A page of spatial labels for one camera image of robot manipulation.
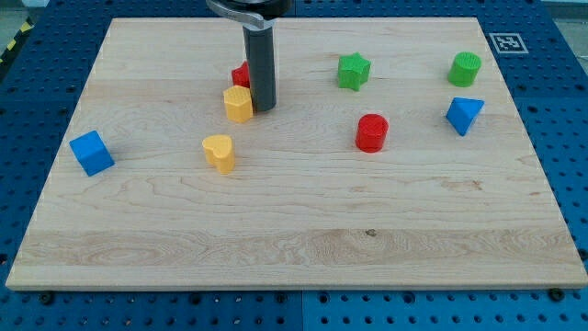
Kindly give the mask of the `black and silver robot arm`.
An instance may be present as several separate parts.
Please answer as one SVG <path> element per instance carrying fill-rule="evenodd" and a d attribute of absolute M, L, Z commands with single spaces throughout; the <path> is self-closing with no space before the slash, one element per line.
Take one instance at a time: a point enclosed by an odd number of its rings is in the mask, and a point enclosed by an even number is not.
<path fill-rule="evenodd" d="M 275 20 L 292 7 L 292 0 L 206 0 L 207 7 L 220 17 L 250 30 L 272 28 Z"/>

